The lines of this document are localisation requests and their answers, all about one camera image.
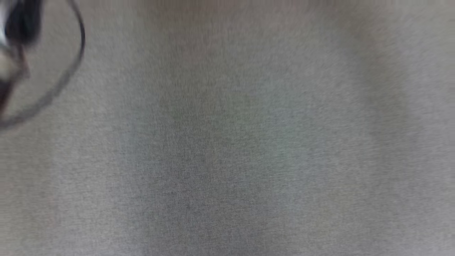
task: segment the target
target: gray surface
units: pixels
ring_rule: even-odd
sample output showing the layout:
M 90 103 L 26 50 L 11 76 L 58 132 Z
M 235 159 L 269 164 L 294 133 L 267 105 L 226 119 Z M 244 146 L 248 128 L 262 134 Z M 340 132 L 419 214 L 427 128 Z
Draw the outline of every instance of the gray surface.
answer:
M 0 255 L 454 254 L 443 1 L 80 5 L 77 77 L 0 134 Z M 76 51 L 44 28 L 11 112 Z

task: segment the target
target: cord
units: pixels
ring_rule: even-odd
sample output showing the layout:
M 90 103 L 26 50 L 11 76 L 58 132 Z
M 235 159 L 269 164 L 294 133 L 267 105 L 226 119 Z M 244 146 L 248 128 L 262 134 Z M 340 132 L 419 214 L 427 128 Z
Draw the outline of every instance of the cord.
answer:
M 38 99 L 36 103 L 25 107 L 22 111 L 20 111 L 18 114 L 12 117 L 9 117 L 5 120 L 0 120 L 0 132 L 16 127 L 17 125 L 32 119 L 33 117 L 41 113 L 41 111 L 44 110 L 46 107 L 50 106 L 54 99 L 60 95 L 60 93 L 63 91 L 63 89 L 66 88 L 66 86 L 68 86 L 70 79 L 76 73 L 77 69 L 81 65 L 86 45 L 84 21 L 81 15 L 81 11 L 79 10 L 79 7 L 77 6 L 76 2 L 74 0 L 67 0 L 67 3 L 73 10 L 76 19 L 79 23 L 79 30 L 81 31 L 81 44 L 76 58 L 60 76 L 60 79 L 57 81 L 56 85 L 52 89 L 47 91 L 45 95 L 43 95 L 40 99 Z

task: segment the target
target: black cable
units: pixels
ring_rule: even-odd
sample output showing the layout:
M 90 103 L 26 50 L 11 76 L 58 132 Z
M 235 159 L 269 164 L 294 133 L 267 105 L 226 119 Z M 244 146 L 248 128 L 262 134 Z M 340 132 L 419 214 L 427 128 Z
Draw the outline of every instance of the black cable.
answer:
M 34 104 L 31 104 L 25 107 L 22 111 L 18 114 L 9 117 L 5 120 L 0 120 L 0 131 L 5 131 L 7 129 L 13 128 L 21 123 L 32 119 L 37 114 L 39 114 L 43 109 L 48 107 L 52 104 L 53 100 L 60 95 L 60 93 L 65 89 L 65 87 L 69 84 L 70 79 L 76 73 L 77 69 L 81 65 L 82 58 L 84 56 L 85 51 L 85 44 L 86 44 L 86 35 L 85 35 L 85 26 L 84 21 L 82 19 L 81 11 L 79 7 L 75 3 L 74 0 L 67 0 L 68 5 L 73 10 L 76 19 L 79 23 L 79 29 L 81 31 L 81 45 L 79 47 L 79 52 L 74 59 L 74 61 L 70 64 L 67 70 L 61 75 L 60 79 L 57 81 L 56 85 L 46 92 L 44 96 L 42 96 L 38 101 Z

